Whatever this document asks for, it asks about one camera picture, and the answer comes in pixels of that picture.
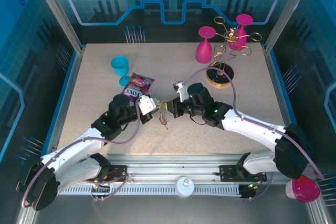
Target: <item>candy wrapper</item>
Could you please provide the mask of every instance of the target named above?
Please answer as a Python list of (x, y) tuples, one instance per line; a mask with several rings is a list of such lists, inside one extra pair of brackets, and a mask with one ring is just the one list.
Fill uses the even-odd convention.
[(153, 82), (154, 79), (133, 73), (129, 83), (121, 93), (127, 95), (134, 102), (137, 97), (148, 93), (148, 89)]

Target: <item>blue plastic cup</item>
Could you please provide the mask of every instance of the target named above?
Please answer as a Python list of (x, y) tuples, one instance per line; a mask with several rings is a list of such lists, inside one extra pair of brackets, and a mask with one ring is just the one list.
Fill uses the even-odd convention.
[(111, 66), (115, 73), (122, 76), (119, 80), (119, 84), (123, 87), (130, 81), (130, 77), (127, 76), (129, 71), (128, 59), (125, 56), (116, 56), (111, 61)]

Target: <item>pink wine glass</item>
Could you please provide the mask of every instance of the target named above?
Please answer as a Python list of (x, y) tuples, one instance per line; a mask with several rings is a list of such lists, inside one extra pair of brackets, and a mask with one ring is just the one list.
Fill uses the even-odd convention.
[[(236, 18), (237, 22), (240, 24), (240, 27), (235, 32), (235, 37), (241, 37), (246, 35), (245, 26), (252, 24), (253, 18), (247, 14), (240, 14)], [(229, 46), (234, 51), (243, 50), (246, 44), (247, 36), (237, 39), (237, 42), (230, 42)]]
[(215, 37), (216, 30), (211, 26), (203, 26), (198, 30), (198, 34), (204, 38), (196, 49), (196, 60), (199, 63), (209, 63), (212, 59), (212, 46), (208, 39)]

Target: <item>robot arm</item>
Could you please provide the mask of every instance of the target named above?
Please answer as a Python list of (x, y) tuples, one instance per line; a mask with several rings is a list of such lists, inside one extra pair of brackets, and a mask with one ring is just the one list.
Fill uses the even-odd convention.
[(168, 102), (167, 110), (173, 113), (175, 118), (185, 113), (201, 116), (209, 126), (237, 132), (270, 150), (259, 154), (244, 154), (236, 166), (243, 177), (259, 172), (277, 171), (289, 178), (301, 176), (308, 163), (307, 159), (292, 143), (276, 132), (277, 130), (292, 137), (311, 156), (311, 146), (297, 125), (291, 124), (288, 127), (273, 125), (235, 111), (231, 105), (215, 102), (201, 83), (195, 83), (187, 88), (181, 82), (177, 82), (174, 89), (180, 97)]
[[(143, 124), (152, 119), (151, 113), (159, 107), (158, 101), (149, 95), (141, 96), (137, 103)], [(17, 185), (17, 191), (24, 193), (33, 177), (42, 169), (26, 198), (39, 211), (47, 207), (61, 191), (76, 183), (92, 178), (104, 181), (110, 171), (110, 162), (98, 153), (89, 157), (87, 154), (115, 139), (122, 131), (121, 126), (137, 119), (136, 106), (130, 106), (128, 96), (116, 95), (109, 104), (108, 111), (77, 139), (38, 160), (30, 159), (31, 164), (23, 167), (27, 170), (21, 172), (23, 177)]]

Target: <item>beige tabletop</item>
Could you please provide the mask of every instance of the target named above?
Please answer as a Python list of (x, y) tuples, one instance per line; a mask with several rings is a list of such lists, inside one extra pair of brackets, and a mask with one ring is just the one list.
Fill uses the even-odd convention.
[[(186, 80), (196, 70), (207, 65), (195, 60), (198, 43), (164, 44), (87, 44), (72, 94), (59, 147), (71, 142), (90, 127), (103, 112), (114, 95), (120, 93), (120, 77), (111, 68), (111, 59), (125, 55), (133, 72), (155, 79), (149, 93), (152, 97), (171, 100), (177, 97), (172, 84)], [(279, 104), (266, 66), (260, 43), (249, 43), (252, 54), (239, 55), (228, 64), (234, 70), (237, 108), (260, 120), (283, 125)], [(229, 58), (228, 52), (223, 59)], [(192, 83), (201, 82), (215, 101), (232, 104), (232, 88), (215, 88), (199, 73)], [(259, 152), (266, 148), (247, 137), (222, 131), (208, 125), (197, 125), (189, 116), (178, 119), (166, 112), (167, 127), (161, 125), (159, 114), (141, 125), (135, 138), (126, 145), (109, 144), (100, 149), (102, 154), (241, 154)], [(125, 141), (132, 135), (136, 123), (131, 123), (115, 141)]]

